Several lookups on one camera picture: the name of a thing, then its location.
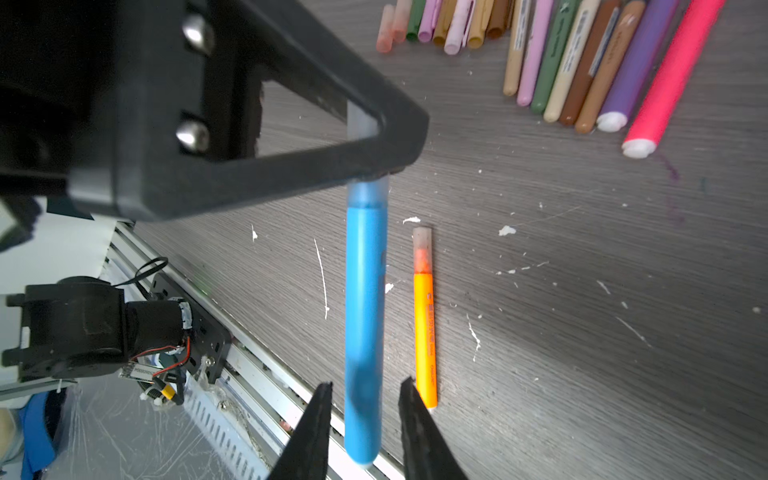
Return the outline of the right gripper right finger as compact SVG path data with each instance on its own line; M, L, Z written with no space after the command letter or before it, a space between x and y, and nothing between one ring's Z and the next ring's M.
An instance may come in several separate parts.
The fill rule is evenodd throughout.
M401 383L398 408L405 478L467 480L423 403L412 377Z

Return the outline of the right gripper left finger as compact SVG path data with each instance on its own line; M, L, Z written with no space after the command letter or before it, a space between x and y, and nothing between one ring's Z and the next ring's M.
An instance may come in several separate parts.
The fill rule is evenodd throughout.
M326 478L332 393L332 382L317 386L268 480Z

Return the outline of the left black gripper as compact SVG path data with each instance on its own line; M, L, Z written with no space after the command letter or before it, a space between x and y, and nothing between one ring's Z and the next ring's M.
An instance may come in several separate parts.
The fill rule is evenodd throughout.
M366 138L264 155L273 81ZM1 193L169 220L414 163L428 113L298 1L5 1Z

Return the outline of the orange marker pen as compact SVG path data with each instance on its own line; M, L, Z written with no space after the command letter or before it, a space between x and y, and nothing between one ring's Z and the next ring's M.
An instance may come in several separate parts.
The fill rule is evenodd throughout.
M413 230L415 385L428 410L438 405L432 229Z

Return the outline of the blue marker pen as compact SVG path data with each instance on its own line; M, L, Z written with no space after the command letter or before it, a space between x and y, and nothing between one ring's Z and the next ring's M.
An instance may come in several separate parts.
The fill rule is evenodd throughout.
M370 467L381 448L389 177L347 187L344 445Z

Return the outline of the clear red marker cap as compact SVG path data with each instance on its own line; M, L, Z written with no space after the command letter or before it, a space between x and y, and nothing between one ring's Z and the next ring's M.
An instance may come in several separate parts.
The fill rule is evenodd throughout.
M382 9L382 15L376 40L376 51L389 53L394 43L394 14L395 6L386 4Z

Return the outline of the green pen cap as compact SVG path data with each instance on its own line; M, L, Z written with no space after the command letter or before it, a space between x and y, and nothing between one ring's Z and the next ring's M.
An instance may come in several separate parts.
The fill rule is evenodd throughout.
M406 28L406 40L417 42L426 0L412 0Z

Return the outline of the purple pink pen cap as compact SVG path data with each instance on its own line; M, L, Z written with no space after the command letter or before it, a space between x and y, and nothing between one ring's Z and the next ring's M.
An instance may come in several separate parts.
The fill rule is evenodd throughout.
M421 43L430 42L436 28L442 0L426 0L422 12L422 18L417 34Z

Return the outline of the ochre pen cap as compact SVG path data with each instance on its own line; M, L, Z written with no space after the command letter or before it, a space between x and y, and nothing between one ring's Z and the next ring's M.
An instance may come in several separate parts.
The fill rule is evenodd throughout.
M442 0L433 34L433 43L444 46L453 20L456 0Z

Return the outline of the cream beige marker pen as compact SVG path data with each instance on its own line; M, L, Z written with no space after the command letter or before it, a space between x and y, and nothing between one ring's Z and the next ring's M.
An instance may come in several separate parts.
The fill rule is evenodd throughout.
M543 114L544 120L548 123L556 122L563 112L576 68L583 54L600 4L600 0L583 0L578 6L554 85Z

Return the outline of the tan brown marker pen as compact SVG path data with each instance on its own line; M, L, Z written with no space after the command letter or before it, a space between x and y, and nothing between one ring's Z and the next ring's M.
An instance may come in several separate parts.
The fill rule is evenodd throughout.
M503 94L508 97L514 96L519 88L532 4L532 0L516 0L513 5L510 43L502 87Z

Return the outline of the red pink marker pen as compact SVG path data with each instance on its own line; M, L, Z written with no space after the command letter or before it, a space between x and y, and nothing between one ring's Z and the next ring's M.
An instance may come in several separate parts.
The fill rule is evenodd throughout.
M622 143L624 156L644 159L657 150L725 3L725 0L690 2Z

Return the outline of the purple marker pen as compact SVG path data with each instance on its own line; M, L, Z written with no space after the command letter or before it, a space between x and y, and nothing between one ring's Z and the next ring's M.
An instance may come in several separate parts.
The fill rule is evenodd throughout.
M628 124L679 4L679 0L652 0L647 3L597 118L599 131L614 133Z

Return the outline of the tan pen cap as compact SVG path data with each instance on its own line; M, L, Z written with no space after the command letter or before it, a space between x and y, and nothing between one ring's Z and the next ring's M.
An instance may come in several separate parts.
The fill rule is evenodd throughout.
M493 6L494 0L474 1L474 10L467 37L467 46L470 49L479 49L484 44Z

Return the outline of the brown pen cap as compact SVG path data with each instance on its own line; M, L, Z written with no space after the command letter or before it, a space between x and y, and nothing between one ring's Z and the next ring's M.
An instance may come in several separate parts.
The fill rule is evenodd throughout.
M509 28L514 0L494 0L491 15L486 29L488 39L499 39Z

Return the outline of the aluminium front rail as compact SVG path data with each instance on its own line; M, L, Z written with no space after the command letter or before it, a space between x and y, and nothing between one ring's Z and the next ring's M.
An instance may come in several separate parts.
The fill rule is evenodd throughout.
M117 223L108 258L126 276L166 256L160 272L200 302L232 335L221 376L199 382L248 435L268 468L288 441L316 386L334 386L329 474L340 479L399 479L400 460L380 454L355 464L343 442L345 392L344 268L329 236L301 236L278 247L249 226L208 217Z

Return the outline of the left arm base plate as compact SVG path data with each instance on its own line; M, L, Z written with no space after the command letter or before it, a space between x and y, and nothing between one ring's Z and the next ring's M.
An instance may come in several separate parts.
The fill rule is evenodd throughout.
M187 293L165 273L156 274L151 292L162 300L180 298L186 301L192 314L191 358L186 364L190 374L213 385L221 376L232 344L230 331L200 302Z

